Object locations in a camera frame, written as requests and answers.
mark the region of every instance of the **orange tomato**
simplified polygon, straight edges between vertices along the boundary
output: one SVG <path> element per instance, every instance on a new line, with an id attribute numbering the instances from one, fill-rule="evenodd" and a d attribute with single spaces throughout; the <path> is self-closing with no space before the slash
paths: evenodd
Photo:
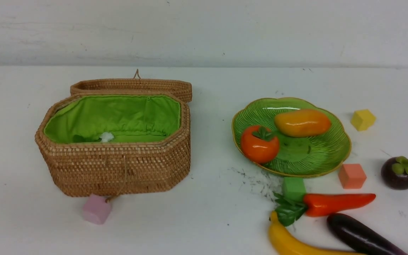
<path id="1" fill-rule="evenodd" d="M 249 160 L 264 164 L 272 161 L 280 151 L 278 137 L 265 126 L 249 126 L 240 138 L 243 155 Z"/>
<path id="2" fill-rule="evenodd" d="M 314 109 L 300 109 L 275 116 L 277 129 L 290 137 L 322 135 L 332 126 L 325 113 Z"/>

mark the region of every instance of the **purple eggplant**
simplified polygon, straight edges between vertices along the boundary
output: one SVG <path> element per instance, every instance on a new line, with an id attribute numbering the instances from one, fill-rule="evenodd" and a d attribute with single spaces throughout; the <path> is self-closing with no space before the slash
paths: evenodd
<path id="1" fill-rule="evenodd" d="M 333 213 L 327 217 L 327 227 L 339 240 L 356 252 L 366 255 L 408 255 L 358 220 Z"/>
<path id="2" fill-rule="evenodd" d="M 380 172 L 385 184 L 391 189 L 408 189 L 408 159 L 404 156 L 387 160 Z"/>

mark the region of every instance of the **string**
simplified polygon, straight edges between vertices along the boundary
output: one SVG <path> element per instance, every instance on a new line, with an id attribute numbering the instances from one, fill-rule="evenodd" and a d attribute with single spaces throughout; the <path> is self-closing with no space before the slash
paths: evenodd
<path id="1" fill-rule="evenodd" d="M 124 176 L 124 183 L 120 186 L 119 191 L 118 191 L 115 195 L 113 195 L 113 196 L 111 196 L 111 197 L 105 199 L 105 202 L 109 203 L 109 202 L 111 202 L 113 199 L 115 199 L 116 197 L 118 197 L 118 196 L 120 195 L 120 193 L 122 192 L 122 189 L 125 187 L 125 184 L 127 183 L 127 172 L 128 172 L 128 170 L 127 170 L 127 161 L 125 160 L 125 155 L 124 155 L 124 171 L 125 171 L 125 173 L 124 173 L 124 175 L 125 175 L 125 176 Z"/>

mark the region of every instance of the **yellow cube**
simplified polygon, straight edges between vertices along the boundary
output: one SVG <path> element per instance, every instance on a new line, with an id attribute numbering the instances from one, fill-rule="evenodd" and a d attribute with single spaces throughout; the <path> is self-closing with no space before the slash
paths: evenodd
<path id="1" fill-rule="evenodd" d="M 374 125 L 375 120 L 376 117 L 368 109 L 364 109 L 353 112 L 350 123 L 357 131 L 365 131 Z"/>

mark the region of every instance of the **pink foam cube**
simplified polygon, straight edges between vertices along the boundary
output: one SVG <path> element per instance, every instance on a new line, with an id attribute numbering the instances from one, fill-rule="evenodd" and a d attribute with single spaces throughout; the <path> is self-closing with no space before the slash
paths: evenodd
<path id="1" fill-rule="evenodd" d="M 105 197 L 91 194 L 83 206 L 83 217 L 94 224 L 103 224 L 111 213 L 111 204 Z"/>
<path id="2" fill-rule="evenodd" d="M 343 164 L 338 173 L 343 189 L 361 189 L 366 174 L 360 164 Z"/>

